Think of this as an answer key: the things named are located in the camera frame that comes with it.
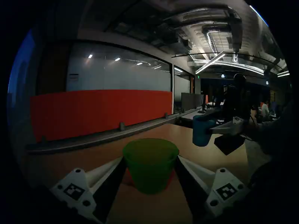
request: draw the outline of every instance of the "glass window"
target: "glass window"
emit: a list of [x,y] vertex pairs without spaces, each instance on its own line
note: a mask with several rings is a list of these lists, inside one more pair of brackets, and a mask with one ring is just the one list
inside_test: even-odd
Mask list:
[[190,93],[190,74],[175,67],[174,113],[179,113],[181,111],[182,93]]
[[67,91],[131,89],[171,91],[169,64],[102,44],[73,45]]

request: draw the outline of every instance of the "red wall panel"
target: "red wall panel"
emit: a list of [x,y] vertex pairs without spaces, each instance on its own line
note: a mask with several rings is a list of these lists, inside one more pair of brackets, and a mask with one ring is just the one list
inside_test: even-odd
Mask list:
[[172,93],[151,90],[86,90],[30,99],[36,141],[83,136],[171,114]]

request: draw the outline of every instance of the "linear ceiling light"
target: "linear ceiling light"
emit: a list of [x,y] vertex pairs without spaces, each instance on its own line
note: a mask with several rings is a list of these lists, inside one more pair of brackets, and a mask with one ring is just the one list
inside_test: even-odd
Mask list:
[[277,76],[277,77],[282,77],[282,76],[286,76],[286,75],[290,75],[290,73],[286,73],[286,74],[284,74],[284,75],[279,75],[279,76]]
[[281,72],[277,74],[277,77],[282,77],[282,76],[286,76],[286,75],[290,75],[289,71],[285,71],[285,72]]
[[[209,60],[196,59],[194,62],[195,63],[208,63]],[[245,70],[249,70],[249,71],[258,73],[260,75],[264,75],[264,72],[262,69],[254,67],[254,66],[250,66],[250,65],[238,64],[238,63],[232,63],[232,62],[220,62],[220,61],[216,61],[213,64],[214,65],[226,65],[226,66],[231,66],[231,67],[235,67],[235,68],[242,68]]]
[[252,7],[250,6],[250,8],[252,8],[253,11],[255,11],[255,13],[264,21],[264,23],[268,26],[268,24],[266,23],[266,21],[261,17],[261,15]]
[[176,67],[175,67],[175,70],[177,70],[177,71],[179,71],[179,72],[183,72],[182,70],[180,70],[180,69],[178,69],[178,68],[176,68]]
[[216,57],[214,57],[212,60],[209,60],[205,65],[203,65],[202,67],[200,67],[200,69],[198,69],[195,74],[200,73],[201,71],[205,70],[207,67],[209,67],[211,64],[215,63],[216,61],[218,61],[220,58],[222,58],[223,56],[225,56],[224,51],[220,52]]

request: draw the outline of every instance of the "green cup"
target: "green cup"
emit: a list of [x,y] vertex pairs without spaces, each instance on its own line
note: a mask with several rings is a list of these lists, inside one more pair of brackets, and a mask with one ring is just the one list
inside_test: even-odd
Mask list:
[[136,188],[155,194],[166,188],[179,149],[163,139],[138,139],[127,144],[123,154]]

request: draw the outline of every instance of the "wooden table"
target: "wooden table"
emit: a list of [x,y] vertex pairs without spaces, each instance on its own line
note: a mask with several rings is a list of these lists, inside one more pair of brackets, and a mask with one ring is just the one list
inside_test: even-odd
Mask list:
[[[160,138],[176,144],[180,155],[209,170],[226,167],[244,183],[248,179],[248,164],[245,146],[225,156],[215,145],[214,134],[206,147],[192,143],[192,129],[172,124],[127,137],[118,141],[53,155],[28,156],[25,176],[31,185],[44,184],[52,187],[76,167],[90,171],[119,156],[123,147],[132,140]],[[144,195],[126,183],[124,176],[114,204],[109,223],[192,223],[184,193],[176,175],[168,188],[156,195]]]

